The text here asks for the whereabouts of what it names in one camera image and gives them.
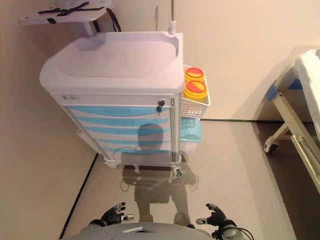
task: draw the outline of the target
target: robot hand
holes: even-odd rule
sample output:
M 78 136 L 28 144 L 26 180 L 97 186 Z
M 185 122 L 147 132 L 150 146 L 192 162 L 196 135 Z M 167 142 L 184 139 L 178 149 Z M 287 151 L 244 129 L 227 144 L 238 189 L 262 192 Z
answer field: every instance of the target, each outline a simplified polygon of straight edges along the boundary
M 211 216 L 208 218 L 198 218 L 195 222 L 199 225 L 210 224 L 212 226 L 219 226 L 223 221 L 227 220 L 224 212 L 216 205 L 207 203 L 208 209 L 213 210 Z
M 121 202 L 113 206 L 102 215 L 101 220 L 105 221 L 107 225 L 113 225 L 120 224 L 122 221 L 130 221 L 134 219 L 135 216 L 133 215 L 125 215 L 123 212 L 120 213 L 126 209 L 124 205 L 126 205 L 126 203 Z
M 213 210 L 211 216 L 208 218 L 198 218 L 195 222 L 199 225 L 210 224 L 218 226 L 219 229 L 213 232 L 211 235 L 214 239 L 218 240 L 245 240 L 244 235 L 249 239 L 254 240 L 252 234 L 241 227 L 237 227 L 234 221 L 227 219 L 224 212 L 214 204 L 207 203 L 206 206 Z

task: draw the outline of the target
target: white mattress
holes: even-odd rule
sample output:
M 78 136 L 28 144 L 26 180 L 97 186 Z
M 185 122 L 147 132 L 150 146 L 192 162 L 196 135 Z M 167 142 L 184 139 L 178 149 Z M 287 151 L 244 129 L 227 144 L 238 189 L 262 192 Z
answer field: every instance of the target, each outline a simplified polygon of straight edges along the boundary
M 316 134 L 320 140 L 320 50 L 309 50 L 299 56 L 294 66 L 301 81 Z

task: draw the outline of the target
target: baseboard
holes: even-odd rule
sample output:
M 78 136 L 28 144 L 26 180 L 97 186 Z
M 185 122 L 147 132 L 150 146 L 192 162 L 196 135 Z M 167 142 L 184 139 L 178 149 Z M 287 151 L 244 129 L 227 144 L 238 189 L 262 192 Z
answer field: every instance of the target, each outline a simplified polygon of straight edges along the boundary
M 74 203 L 73 203 L 73 206 L 72 206 L 72 208 L 71 208 L 71 210 L 70 210 L 70 213 L 69 213 L 69 215 L 68 215 L 68 217 L 67 217 L 67 219 L 66 219 L 66 221 L 65 221 L 65 224 L 64 224 L 63 229 L 62 229 L 62 231 L 61 231 L 61 233 L 60 233 L 59 239 L 62 239 L 62 238 L 64 237 L 64 235 L 65 235 L 65 232 L 66 232 L 66 230 L 67 230 L 67 227 L 68 227 L 68 224 L 69 224 L 70 219 L 71 219 L 71 217 L 72 217 L 72 214 L 73 214 L 74 211 L 75 211 L 75 208 L 76 208 L 76 206 L 77 206 L 78 200 L 79 200 L 79 198 L 80 198 L 80 196 L 81 196 L 82 191 L 83 191 L 84 188 L 85 188 L 85 185 L 86 185 L 86 183 L 87 183 L 87 180 L 88 180 L 88 178 L 89 178 L 89 175 L 90 175 L 90 173 L 91 173 L 91 171 L 92 171 L 92 168 L 94 167 L 94 165 L 95 165 L 95 163 L 96 163 L 96 161 L 97 161 L 98 156 L 99 156 L 99 153 L 97 153 L 97 154 L 94 156 L 94 159 L 93 159 L 93 161 L 92 161 L 92 163 L 91 163 L 91 166 L 90 166 L 90 168 L 89 168 L 89 171 L 88 171 L 88 173 L 87 173 L 86 176 L 85 176 L 85 179 L 84 179 L 84 181 L 83 181 L 83 183 L 82 183 L 82 185 L 81 185 L 81 188 L 80 188 L 80 190 L 79 190 L 79 193 L 78 193 L 78 195 L 76 196 L 75 201 L 74 201 Z
M 201 118 L 200 121 L 208 122 L 236 122 L 236 123 L 257 123 L 257 124 L 284 124 L 284 121 L 278 120 L 241 120 L 241 119 L 212 119 Z M 303 121 L 303 124 L 314 124 L 312 121 Z

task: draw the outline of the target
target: floor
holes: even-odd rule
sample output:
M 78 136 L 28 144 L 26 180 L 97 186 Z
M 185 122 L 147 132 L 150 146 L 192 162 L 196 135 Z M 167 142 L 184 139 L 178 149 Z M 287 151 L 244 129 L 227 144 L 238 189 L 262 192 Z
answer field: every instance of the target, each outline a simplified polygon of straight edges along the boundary
M 281 142 L 272 156 L 262 150 L 279 126 L 202 121 L 204 140 L 171 183 L 166 168 L 110 169 L 99 156 L 65 236 L 120 202 L 134 222 L 192 223 L 212 233 L 215 227 L 195 221 L 208 217 L 205 204 L 214 203 L 257 240 L 319 239 L 320 195 L 293 145 Z

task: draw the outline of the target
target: round lid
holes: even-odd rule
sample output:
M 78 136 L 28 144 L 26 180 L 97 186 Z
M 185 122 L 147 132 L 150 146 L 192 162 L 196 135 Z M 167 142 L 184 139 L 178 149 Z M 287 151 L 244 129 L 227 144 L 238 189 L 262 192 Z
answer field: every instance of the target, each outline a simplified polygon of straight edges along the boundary
M 201 94 L 204 93 L 207 90 L 207 86 L 201 82 L 201 81 L 196 81 L 196 80 L 192 80 L 189 81 L 185 84 L 185 87 L 196 94 Z
M 185 70 L 185 74 L 191 78 L 202 78 L 205 74 L 204 72 L 196 67 L 189 67 Z

